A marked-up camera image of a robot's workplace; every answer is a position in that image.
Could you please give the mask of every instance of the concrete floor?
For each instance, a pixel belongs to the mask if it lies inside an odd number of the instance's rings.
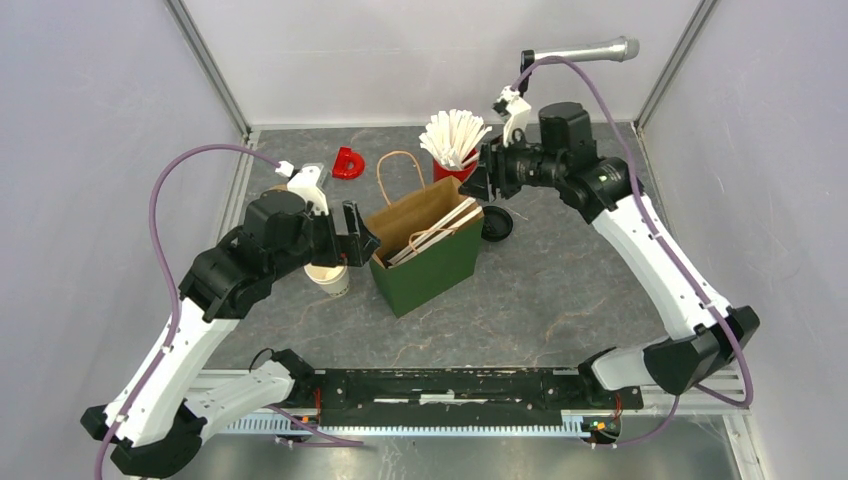
[[[654,197],[635,135],[621,125],[638,154],[640,178]],[[421,127],[339,128],[262,132],[263,153],[295,165],[332,167],[340,146],[366,160],[355,180],[329,178],[335,203],[354,200],[363,216],[385,202],[374,167],[383,154],[408,150],[432,165],[418,146]],[[609,126],[595,125],[599,153],[623,157]],[[538,133],[528,131],[531,141]],[[419,188],[410,161],[384,162],[391,198]],[[250,175],[245,205],[281,182],[264,162]],[[552,189],[525,188],[508,201],[515,230],[507,240],[483,243],[476,273],[398,319],[377,291],[368,268],[352,269],[351,290],[329,299],[302,271],[283,278],[215,351],[207,368],[246,368],[263,347],[292,348],[320,367],[570,366],[610,346],[646,342],[664,334],[648,295],[613,248],[566,207]]]

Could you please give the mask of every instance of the white paper cup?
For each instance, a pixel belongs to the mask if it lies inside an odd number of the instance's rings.
[[[331,297],[341,297],[347,293],[350,286],[350,275],[347,265],[340,267],[316,267],[311,263],[303,267],[306,276],[317,283],[321,290],[327,292]]]

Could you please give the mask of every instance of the red container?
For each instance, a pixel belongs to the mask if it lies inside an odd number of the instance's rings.
[[[465,157],[465,159],[467,160],[467,159],[473,157],[474,155],[477,155],[477,149],[476,148],[474,150],[471,150],[471,153],[469,153],[468,156]],[[473,162],[471,162],[471,165],[469,165],[468,167],[466,167],[462,170],[448,170],[445,167],[443,167],[442,164],[438,162],[438,160],[436,160],[434,158],[433,159],[433,183],[436,183],[436,182],[438,182],[439,180],[441,180],[445,177],[456,177],[457,179],[459,179],[460,182],[464,183],[465,180],[468,178],[469,175],[471,175],[471,172],[473,172],[475,168],[477,168],[477,160],[474,160]]]

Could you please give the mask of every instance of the white wall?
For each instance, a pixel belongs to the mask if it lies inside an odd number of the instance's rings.
[[[177,154],[238,135],[163,2],[2,5],[0,478],[91,478],[79,417],[114,398],[167,317],[150,188]],[[210,244],[235,159],[166,182],[175,274]]]
[[[762,327],[757,436],[776,479],[848,470],[845,2],[721,2],[647,147],[680,243]]]
[[[630,62],[587,70],[619,120],[632,120],[697,0],[186,0],[198,29],[253,124],[426,123],[491,105],[518,76],[519,54],[608,40],[642,43]],[[534,74],[528,99],[584,103],[565,67]]]

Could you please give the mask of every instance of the black round lid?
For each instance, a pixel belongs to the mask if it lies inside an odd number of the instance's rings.
[[[512,217],[494,205],[483,207],[483,240],[500,242],[512,233]]]

